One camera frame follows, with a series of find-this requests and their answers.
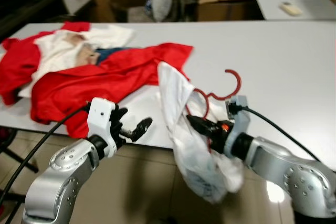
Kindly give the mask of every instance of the red shirt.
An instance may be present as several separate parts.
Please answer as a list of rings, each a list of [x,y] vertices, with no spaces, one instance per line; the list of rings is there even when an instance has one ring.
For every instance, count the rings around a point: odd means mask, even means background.
[[[192,49],[174,43],[134,48],[115,52],[99,66],[47,73],[33,87],[31,118],[45,124],[60,121],[94,97],[118,103],[143,85],[158,85],[157,67],[161,61],[182,72]],[[65,123],[71,137],[87,136],[87,116],[87,112],[79,112]]]

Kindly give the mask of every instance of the black cable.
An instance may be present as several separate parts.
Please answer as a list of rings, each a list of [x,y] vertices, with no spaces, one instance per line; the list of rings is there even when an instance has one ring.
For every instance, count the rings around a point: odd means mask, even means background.
[[[289,135],[286,131],[284,131],[282,128],[280,128],[277,124],[275,124],[274,122],[272,122],[270,119],[264,117],[263,115],[261,115],[257,111],[254,111],[254,110],[250,109],[249,107],[238,106],[238,105],[236,105],[235,107],[238,110],[248,111],[248,112],[250,112],[250,113],[258,116],[259,118],[263,119],[264,121],[268,122],[270,125],[272,125],[274,128],[276,128],[279,132],[281,132],[283,135],[285,135],[290,140],[292,140],[294,143],[296,143],[298,146],[300,146],[305,152],[307,152],[310,156],[312,156],[316,161],[321,162],[313,153],[310,152],[310,150],[308,150],[306,147],[304,147],[302,144],[300,144],[297,140],[295,140],[294,137],[292,137],[291,135]]]
[[[28,163],[28,161],[33,157],[33,155],[37,152],[37,150],[43,145],[43,143],[50,137],[53,132],[59,128],[63,123],[65,123],[66,120],[68,120],[73,115],[77,114],[79,111],[85,110],[88,111],[90,106],[90,103],[86,106],[83,106],[75,111],[73,111],[71,114],[66,116],[64,119],[62,119],[60,122],[58,122],[52,129],[35,145],[35,147],[29,152],[29,154],[26,156],[26,158],[23,160],[23,162],[19,165],[19,167],[16,169],[15,173],[12,175],[12,177],[9,179],[5,189],[3,190],[3,193],[0,196],[0,206],[4,202],[5,195],[9,192],[11,186],[13,185],[15,179],[20,174],[22,169],[25,167],[25,165]]]

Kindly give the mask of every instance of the red garment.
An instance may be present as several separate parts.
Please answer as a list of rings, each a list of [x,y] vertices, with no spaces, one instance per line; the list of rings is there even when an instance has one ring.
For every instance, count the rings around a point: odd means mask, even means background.
[[[118,103],[143,85],[158,85],[157,68],[161,61],[182,72],[192,49],[174,43],[134,48],[115,52],[99,66],[47,73],[33,87],[31,118],[45,124],[60,121],[94,97]],[[86,112],[79,112],[65,123],[71,137],[87,136],[87,117]]]
[[[77,32],[88,31],[90,23],[66,22],[61,29]],[[0,95],[6,105],[14,104],[18,100],[17,89],[31,82],[31,75],[38,68],[40,52],[34,40],[53,33],[54,31],[42,31],[38,35],[23,40],[4,40],[3,47],[7,53],[0,62]]]

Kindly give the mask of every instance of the plastic hanger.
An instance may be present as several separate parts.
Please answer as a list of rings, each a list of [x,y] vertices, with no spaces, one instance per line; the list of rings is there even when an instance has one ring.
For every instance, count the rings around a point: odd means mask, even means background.
[[[209,113],[209,97],[213,97],[214,99],[216,99],[216,100],[218,100],[218,101],[224,101],[224,100],[227,100],[227,99],[229,99],[230,97],[236,95],[236,94],[239,92],[239,90],[240,90],[240,88],[241,88],[241,86],[242,86],[242,85],[241,85],[241,77],[240,77],[240,75],[239,75],[235,70],[232,70],[232,69],[226,69],[225,72],[226,72],[226,73],[231,73],[231,74],[233,74],[233,75],[236,77],[236,80],[237,80],[237,87],[236,87],[236,89],[235,89],[231,94],[226,95],[226,96],[224,96],[224,97],[219,97],[219,96],[217,96],[217,95],[216,95],[215,93],[213,93],[213,92],[211,92],[211,93],[209,93],[209,94],[205,94],[205,92],[204,92],[203,90],[201,90],[201,89],[198,89],[198,88],[195,88],[195,89],[194,89],[194,91],[200,93],[201,96],[203,96],[203,98],[204,98],[204,100],[205,100],[206,110],[205,110],[205,114],[204,114],[204,116],[203,116],[203,119],[205,119],[206,116],[207,116],[208,113]],[[190,113],[190,110],[189,110],[189,108],[188,108],[187,105],[185,106],[185,108],[186,108],[187,113],[190,115],[191,113]]]

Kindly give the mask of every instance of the orange component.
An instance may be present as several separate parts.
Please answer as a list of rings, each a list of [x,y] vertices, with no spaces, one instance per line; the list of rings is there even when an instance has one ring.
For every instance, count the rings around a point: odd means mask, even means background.
[[[223,129],[224,131],[228,131],[228,130],[229,130],[229,126],[226,125],[226,124],[222,124],[222,129]]]

